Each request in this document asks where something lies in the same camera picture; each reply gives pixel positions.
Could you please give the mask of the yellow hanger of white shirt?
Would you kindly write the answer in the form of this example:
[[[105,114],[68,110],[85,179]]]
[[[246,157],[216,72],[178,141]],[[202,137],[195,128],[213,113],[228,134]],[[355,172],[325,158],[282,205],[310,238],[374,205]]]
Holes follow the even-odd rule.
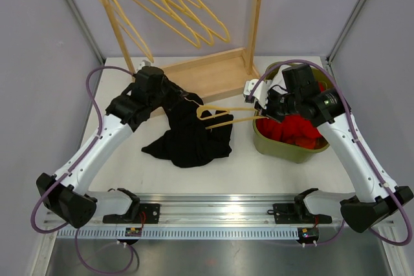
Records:
[[[169,6],[177,9],[181,14],[184,14],[186,17],[190,18],[193,22],[198,24],[208,35],[207,37],[204,37],[198,32],[193,31],[197,39],[200,39],[209,46],[214,45],[213,37],[216,37],[225,43],[230,42],[231,37],[227,27],[202,0],[177,0],[177,2],[173,0],[166,0],[166,2]],[[195,8],[206,12],[222,28],[224,35],[222,36],[212,28],[206,26],[187,4],[190,4]]]

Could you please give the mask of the yellow hanger of black shirt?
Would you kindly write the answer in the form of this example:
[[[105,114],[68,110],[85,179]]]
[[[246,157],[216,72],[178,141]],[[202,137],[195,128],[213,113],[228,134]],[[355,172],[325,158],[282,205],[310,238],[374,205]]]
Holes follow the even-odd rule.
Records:
[[[259,111],[257,111],[254,108],[248,108],[248,107],[219,107],[219,106],[214,106],[214,105],[200,105],[196,101],[189,100],[187,98],[185,98],[185,100],[197,104],[196,116],[201,121],[206,121],[206,120],[210,120],[210,119],[213,119],[213,118],[218,118],[218,117],[230,115],[232,112],[235,112],[235,111],[256,112],[255,115],[249,116],[249,117],[246,117],[246,118],[233,119],[233,120],[230,120],[230,121],[215,123],[213,125],[207,126],[206,130],[210,130],[210,129],[214,129],[214,128],[218,128],[218,127],[224,127],[224,126],[231,125],[231,124],[234,124],[234,123],[246,122],[246,121],[250,121],[250,120],[259,120],[259,119],[265,118],[265,116],[259,115],[258,114]],[[212,110],[219,111],[219,113],[218,114],[212,114],[211,116],[205,116],[205,117],[202,116],[205,111],[212,111]]]

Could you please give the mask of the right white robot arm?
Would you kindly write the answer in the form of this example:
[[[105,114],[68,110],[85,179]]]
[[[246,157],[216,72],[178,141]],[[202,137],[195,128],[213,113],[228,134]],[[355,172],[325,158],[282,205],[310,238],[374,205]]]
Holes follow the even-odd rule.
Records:
[[[293,60],[283,63],[284,86],[267,79],[279,65],[270,67],[259,79],[246,82],[243,95],[259,116],[281,122],[298,115],[311,122],[339,158],[354,187],[352,193],[329,193],[309,189],[295,199],[294,216],[308,222],[316,215],[342,218],[354,231],[363,233],[399,211],[412,228],[403,206],[413,199],[408,186],[398,186],[383,170],[357,129],[343,94],[332,86],[322,91],[314,76],[315,65]]]

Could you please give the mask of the yellow hanger of orange shirt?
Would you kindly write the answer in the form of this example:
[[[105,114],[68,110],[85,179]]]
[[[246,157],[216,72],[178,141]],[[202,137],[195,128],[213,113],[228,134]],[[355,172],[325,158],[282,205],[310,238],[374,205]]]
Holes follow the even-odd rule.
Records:
[[[99,2],[107,14],[118,46],[120,47],[122,56],[124,57],[129,71],[134,72],[135,68],[125,43],[124,34],[135,44],[135,46],[143,53],[150,63],[154,62],[153,55],[148,45],[130,22],[119,2],[117,0],[99,0]]]

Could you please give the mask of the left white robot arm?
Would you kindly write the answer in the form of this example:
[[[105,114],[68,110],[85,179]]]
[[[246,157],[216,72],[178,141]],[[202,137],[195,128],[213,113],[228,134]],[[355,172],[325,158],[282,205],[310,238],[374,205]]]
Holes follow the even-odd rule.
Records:
[[[142,67],[132,78],[104,113],[97,112],[97,130],[72,158],[54,174],[42,173],[36,180],[40,198],[30,223],[37,232],[45,232],[36,225],[40,206],[74,228],[83,227],[94,217],[114,217],[121,223],[132,223],[139,217],[137,195],[124,188],[90,192],[89,186],[108,158],[153,111],[172,110],[188,92],[169,80],[162,69],[151,65]]]

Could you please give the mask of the black t shirt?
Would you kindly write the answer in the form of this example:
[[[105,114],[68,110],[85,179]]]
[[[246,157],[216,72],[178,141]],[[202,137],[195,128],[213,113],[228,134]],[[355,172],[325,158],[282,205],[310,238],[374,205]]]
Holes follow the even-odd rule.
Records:
[[[213,129],[209,126],[232,121],[234,116],[226,114],[214,118],[210,112],[204,111],[202,117],[210,119],[200,120],[196,110],[202,104],[197,94],[187,94],[166,112],[169,130],[141,151],[160,160],[169,160],[180,168],[200,167],[214,159],[228,157],[232,152],[230,140],[233,125]]]

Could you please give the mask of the white t shirt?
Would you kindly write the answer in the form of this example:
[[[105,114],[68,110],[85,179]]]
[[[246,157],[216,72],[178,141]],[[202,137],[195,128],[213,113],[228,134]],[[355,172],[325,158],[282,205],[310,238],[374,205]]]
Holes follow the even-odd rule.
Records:
[[[282,70],[287,69],[288,65],[281,65],[276,70],[273,70],[266,78],[265,83],[269,88],[275,91],[285,94],[287,93],[285,82],[283,79]]]

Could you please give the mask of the yellow hanger of red shirt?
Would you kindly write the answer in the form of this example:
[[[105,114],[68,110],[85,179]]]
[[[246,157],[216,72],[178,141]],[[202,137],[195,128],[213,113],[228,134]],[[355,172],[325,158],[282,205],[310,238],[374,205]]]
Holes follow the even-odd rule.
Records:
[[[182,39],[195,48],[201,43],[214,44],[212,31],[201,21],[190,8],[193,0],[132,0],[136,5],[149,13]]]
[[[190,13],[193,16],[193,12],[184,4],[182,0],[178,0],[185,13]],[[192,29],[178,12],[171,7],[171,4],[167,0],[132,0],[136,5],[170,28],[174,33],[179,35],[182,39],[187,41],[195,48],[201,48],[201,41],[196,31]]]

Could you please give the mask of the yellow hanger of front red shirt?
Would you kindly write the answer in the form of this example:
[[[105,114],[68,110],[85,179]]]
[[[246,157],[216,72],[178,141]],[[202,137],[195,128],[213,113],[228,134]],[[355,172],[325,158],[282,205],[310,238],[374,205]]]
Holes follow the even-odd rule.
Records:
[[[185,13],[190,13],[193,16],[193,12],[184,4],[182,0],[178,0]],[[179,35],[182,39],[187,41],[195,48],[201,48],[201,41],[196,31],[192,29],[178,12],[171,7],[171,4],[167,0],[132,0],[136,5],[170,28],[174,33]]]

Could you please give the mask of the red t shirt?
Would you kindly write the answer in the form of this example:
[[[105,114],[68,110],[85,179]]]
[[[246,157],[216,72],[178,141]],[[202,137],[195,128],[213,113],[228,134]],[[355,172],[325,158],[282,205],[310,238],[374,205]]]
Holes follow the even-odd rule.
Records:
[[[318,81],[318,87],[320,92],[324,92],[325,90],[327,90],[327,84],[324,81]]]
[[[266,138],[305,149],[319,148],[322,135],[310,121],[298,115],[286,116],[281,123],[269,118],[256,120],[257,130]]]

